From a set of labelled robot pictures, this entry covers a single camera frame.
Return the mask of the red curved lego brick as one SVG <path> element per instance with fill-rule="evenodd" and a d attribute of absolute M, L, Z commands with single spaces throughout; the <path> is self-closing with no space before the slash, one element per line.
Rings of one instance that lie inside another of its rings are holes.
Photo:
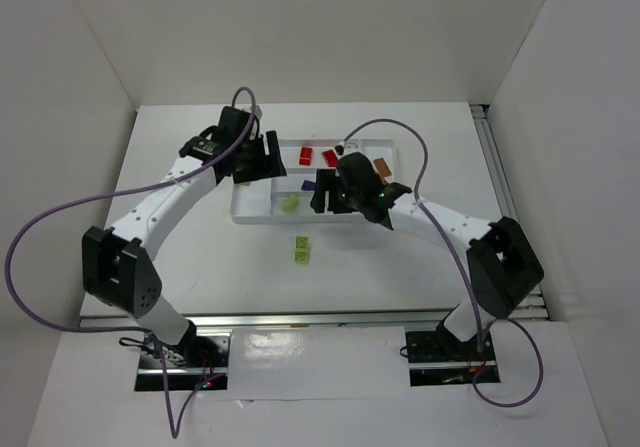
<path fill-rule="evenodd" d="M 339 158 L 334 150 L 325 150 L 321 155 L 329 168 L 335 168 L 337 166 Z"/>

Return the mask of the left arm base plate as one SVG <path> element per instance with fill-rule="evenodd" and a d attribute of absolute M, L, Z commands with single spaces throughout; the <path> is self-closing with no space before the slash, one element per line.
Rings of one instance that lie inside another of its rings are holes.
<path fill-rule="evenodd" d="M 171 351 L 164 350 L 170 391 L 190 391 L 198 382 L 206 381 L 203 391 L 225 391 L 228 388 L 228 364 L 231 333 L 218 332 L 208 335 L 215 348 L 208 359 L 197 354 L 194 362 Z M 160 392 L 163 390 L 162 365 L 159 351 L 147 339 L 140 350 L 134 384 L 135 392 Z"/>

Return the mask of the pale green square lego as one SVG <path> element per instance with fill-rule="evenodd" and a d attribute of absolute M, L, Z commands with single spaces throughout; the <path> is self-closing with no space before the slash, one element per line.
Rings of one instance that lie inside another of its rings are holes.
<path fill-rule="evenodd" d="M 294 251 L 294 262 L 300 265 L 307 265 L 309 263 L 309 250 L 308 249 L 296 249 Z"/>

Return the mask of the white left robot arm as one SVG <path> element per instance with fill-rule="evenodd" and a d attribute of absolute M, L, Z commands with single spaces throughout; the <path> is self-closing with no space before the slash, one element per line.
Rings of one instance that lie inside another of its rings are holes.
<path fill-rule="evenodd" d="M 258 107 L 224 107 L 217 124 L 179 150 L 161 188 L 82 238 L 85 292 L 124 312 L 159 342 L 160 353 L 169 351 L 188 366 L 213 364 L 219 350 L 163 297 L 154 260 L 174 228 L 224 179 L 242 184 L 285 176 L 277 134 L 261 132 L 261 117 Z"/>

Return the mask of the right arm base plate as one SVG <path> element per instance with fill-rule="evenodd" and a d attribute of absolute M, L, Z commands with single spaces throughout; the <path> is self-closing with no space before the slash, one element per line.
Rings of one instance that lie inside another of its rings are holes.
<path fill-rule="evenodd" d="M 445 347 L 435 331 L 409 331 L 399 355 L 408 361 L 412 387 L 471 384 L 476 373 L 479 383 L 500 383 L 499 368 L 490 334 L 483 351 L 476 351 L 471 340 L 459 346 Z"/>

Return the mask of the brown lego plate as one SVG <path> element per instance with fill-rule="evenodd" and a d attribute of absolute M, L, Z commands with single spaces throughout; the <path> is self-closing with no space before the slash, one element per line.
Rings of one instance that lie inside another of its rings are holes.
<path fill-rule="evenodd" d="M 392 176 L 392 172 L 388 166 L 388 164 L 386 163 L 384 158 L 377 158 L 373 160 L 373 165 L 375 167 L 375 170 L 378 174 L 378 176 L 383 180 L 386 181 L 387 178 Z"/>

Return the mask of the pale green curved lego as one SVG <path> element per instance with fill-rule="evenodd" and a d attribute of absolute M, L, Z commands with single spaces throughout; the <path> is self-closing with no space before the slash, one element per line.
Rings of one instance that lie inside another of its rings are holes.
<path fill-rule="evenodd" d="M 309 248 L 309 238 L 307 236 L 297 236 L 295 239 L 297 249 L 306 250 Z"/>

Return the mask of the red lego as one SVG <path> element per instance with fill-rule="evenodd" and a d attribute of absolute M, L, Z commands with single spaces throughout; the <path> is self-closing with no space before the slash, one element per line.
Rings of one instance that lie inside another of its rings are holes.
<path fill-rule="evenodd" d="M 313 148 L 309 146 L 302 146 L 299 152 L 299 164 L 301 166 L 310 166 L 313 159 Z"/>

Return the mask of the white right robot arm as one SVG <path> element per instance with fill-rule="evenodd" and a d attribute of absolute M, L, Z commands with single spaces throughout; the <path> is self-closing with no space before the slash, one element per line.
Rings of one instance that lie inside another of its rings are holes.
<path fill-rule="evenodd" d="M 310 202 L 317 214 L 359 213 L 368 222 L 446 249 L 462 270 L 465 298 L 438 324 L 435 344 L 446 355 L 480 347 L 496 320 L 508 318 L 544 278 L 521 225 L 510 217 L 474 218 L 384 182 L 362 153 L 316 172 Z"/>

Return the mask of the pale green long lego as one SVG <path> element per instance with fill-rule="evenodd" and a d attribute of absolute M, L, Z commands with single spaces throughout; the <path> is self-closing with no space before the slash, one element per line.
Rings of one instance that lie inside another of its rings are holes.
<path fill-rule="evenodd" d="M 296 211 L 298 206 L 299 206 L 299 196 L 295 193 L 291 193 L 284 199 L 282 203 L 282 210 L 285 213 L 292 213 Z"/>

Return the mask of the purple lego brick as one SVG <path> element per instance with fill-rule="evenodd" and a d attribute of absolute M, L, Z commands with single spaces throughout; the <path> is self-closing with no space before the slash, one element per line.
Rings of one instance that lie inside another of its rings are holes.
<path fill-rule="evenodd" d="M 304 180 L 301 186 L 302 191 L 313 191 L 316 187 L 316 184 L 310 180 Z"/>

